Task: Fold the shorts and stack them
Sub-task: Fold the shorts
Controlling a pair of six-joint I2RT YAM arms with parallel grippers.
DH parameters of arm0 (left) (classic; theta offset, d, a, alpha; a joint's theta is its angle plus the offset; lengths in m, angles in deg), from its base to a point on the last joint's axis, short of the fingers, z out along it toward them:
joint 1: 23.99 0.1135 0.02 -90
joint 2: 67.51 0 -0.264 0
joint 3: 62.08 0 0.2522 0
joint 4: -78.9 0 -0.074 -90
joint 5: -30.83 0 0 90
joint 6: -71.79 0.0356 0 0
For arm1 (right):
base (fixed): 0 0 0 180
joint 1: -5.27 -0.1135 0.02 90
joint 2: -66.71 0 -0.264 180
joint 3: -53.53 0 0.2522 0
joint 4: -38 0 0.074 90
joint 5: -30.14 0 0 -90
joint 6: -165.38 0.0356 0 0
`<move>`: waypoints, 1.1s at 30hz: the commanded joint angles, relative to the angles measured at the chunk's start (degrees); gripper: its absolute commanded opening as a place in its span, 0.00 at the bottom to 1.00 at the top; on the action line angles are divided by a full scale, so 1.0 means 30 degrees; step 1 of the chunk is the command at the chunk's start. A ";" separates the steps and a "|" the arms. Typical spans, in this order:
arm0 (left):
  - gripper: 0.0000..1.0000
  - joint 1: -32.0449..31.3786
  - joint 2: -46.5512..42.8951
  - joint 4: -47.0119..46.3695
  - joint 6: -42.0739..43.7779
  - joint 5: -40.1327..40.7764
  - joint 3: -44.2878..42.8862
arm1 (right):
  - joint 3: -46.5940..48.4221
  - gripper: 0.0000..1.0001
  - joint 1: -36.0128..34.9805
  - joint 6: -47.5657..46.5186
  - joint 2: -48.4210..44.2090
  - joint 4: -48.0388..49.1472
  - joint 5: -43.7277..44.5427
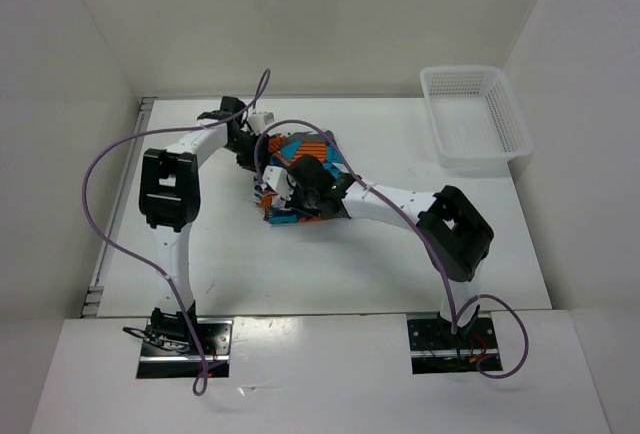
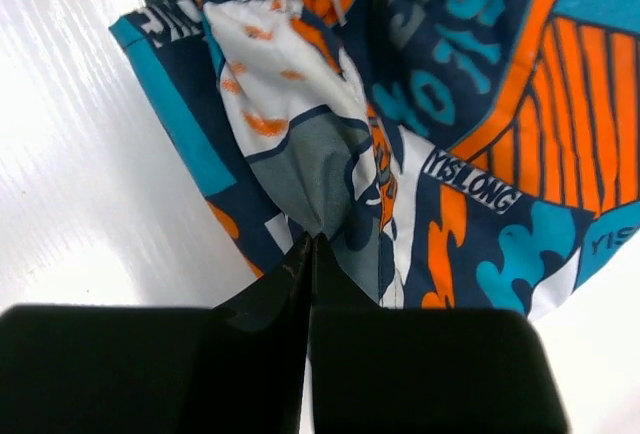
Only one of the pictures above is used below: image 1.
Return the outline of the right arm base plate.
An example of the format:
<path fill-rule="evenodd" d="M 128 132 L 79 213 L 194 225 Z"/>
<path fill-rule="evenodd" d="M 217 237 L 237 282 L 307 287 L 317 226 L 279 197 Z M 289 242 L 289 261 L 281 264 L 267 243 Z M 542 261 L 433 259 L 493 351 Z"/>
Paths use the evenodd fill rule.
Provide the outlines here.
<path fill-rule="evenodd" d="M 462 340 L 451 336 L 436 315 L 409 317 L 408 342 L 412 373 L 450 374 L 503 370 L 492 319 L 481 315 Z"/>

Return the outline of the colourful patterned shorts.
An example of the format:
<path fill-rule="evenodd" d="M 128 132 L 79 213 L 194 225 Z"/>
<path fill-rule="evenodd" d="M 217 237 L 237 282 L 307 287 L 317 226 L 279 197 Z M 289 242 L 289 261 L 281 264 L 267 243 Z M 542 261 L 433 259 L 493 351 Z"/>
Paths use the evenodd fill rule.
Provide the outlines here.
<path fill-rule="evenodd" d="M 296 187 L 324 190 L 334 183 L 344 189 L 351 186 L 353 177 L 346 172 L 344 160 L 331 145 L 333 133 L 324 135 L 296 132 L 291 135 L 274 134 L 266 136 L 265 164 L 287 170 Z M 305 222 L 326 221 L 297 213 L 293 210 L 271 207 L 270 199 L 263 197 L 260 181 L 254 182 L 255 203 L 263 209 L 263 220 L 271 225 L 287 225 Z"/>

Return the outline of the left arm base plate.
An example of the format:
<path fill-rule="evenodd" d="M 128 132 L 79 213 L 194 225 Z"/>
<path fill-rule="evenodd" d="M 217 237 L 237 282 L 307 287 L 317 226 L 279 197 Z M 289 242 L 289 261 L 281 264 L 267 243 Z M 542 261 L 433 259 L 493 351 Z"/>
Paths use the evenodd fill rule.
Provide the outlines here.
<path fill-rule="evenodd" d="M 231 319 L 199 319 L 196 326 L 209 364 L 209 379 L 228 378 L 230 372 Z M 148 342 L 145 334 L 141 344 L 136 378 L 193 379 L 201 371 L 201 357 L 194 346 Z"/>

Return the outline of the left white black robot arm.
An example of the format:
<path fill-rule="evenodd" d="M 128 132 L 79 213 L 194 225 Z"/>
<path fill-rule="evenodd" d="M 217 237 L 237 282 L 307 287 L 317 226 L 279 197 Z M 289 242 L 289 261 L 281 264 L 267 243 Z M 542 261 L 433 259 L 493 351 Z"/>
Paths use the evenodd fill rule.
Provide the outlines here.
<path fill-rule="evenodd" d="M 154 264 L 168 284 L 145 330 L 148 343 L 180 354 L 198 345 L 189 240 L 201 208 L 199 168 L 216 151 L 226 149 L 241 167 L 252 170 L 257 138 L 273 121 L 273 114 L 249 111 L 240 99 L 225 96 L 219 109 L 200 114 L 194 129 L 178 141 L 144 152 L 138 205 L 152 231 Z"/>

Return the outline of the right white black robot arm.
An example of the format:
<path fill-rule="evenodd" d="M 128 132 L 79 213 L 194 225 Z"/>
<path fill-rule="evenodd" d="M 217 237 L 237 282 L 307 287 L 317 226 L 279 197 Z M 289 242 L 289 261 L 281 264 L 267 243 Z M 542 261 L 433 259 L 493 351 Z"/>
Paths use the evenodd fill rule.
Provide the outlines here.
<path fill-rule="evenodd" d="M 367 219 L 417 235 L 443 281 L 440 339 L 460 347 L 473 336 L 479 312 L 474 278 L 489 254 L 494 231 L 459 188 L 407 191 L 347 172 L 334 176 L 311 155 L 299 158 L 286 172 L 287 200 L 324 220 Z"/>

